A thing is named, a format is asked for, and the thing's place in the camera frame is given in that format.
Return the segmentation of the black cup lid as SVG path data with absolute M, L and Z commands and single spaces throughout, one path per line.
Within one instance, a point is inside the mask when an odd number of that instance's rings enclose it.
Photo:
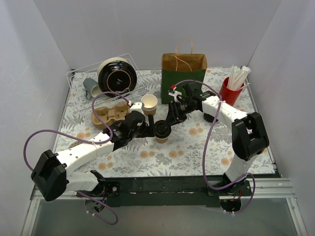
M 160 139 L 167 138 L 171 134 L 171 127 L 165 124 L 164 120 L 155 123 L 155 136 Z

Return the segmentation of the single paper cup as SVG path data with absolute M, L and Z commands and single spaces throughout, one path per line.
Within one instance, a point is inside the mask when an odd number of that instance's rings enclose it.
M 160 138 L 160 137 L 155 136 L 155 140 L 156 140 L 158 143 L 163 144 L 163 143 L 166 143 L 166 142 L 167 142 L 168 136 L 167 136 L 167 137 L 163 137 L 163 138 Z

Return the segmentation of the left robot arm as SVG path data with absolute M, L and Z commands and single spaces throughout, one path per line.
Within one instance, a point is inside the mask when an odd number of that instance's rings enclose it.
M 146 117 L 132 111 L 124 120 L 103 130 L 90 140 L 73 148 L 53 153 L 43 152 L 38 160 L 31 179 L 46 201 L 53 201 L 68 191 L 83 191 L 89 196 L 99 197 L 108 190 L 105 178 L 95 170 L 77 173 L 76 169 L 94 160 L 126 146 L 134 138 L 155 136 L 153 115 Z

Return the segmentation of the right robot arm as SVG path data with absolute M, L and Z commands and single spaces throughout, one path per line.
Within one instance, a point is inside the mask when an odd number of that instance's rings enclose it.
M 223 101 L 213 88 L 203 92 L 196 87 L 198 83 L 196 80 L 183 80 L 171 86 L 168 95 L 173 100 L 168 103 L 164 126 L 171 127 L 184 122 L 187 114 L 201 111 L 231 129 L 234 157 L 223 174 L 223 186 L 214 187 L 208 181 L 206 185 L 213 191 L 223 190 L 232 196 L 241 189 L 240 184 L 249 175 L 253 161 L 269 146 L 268 135 L 259 113 L 240 111 Z

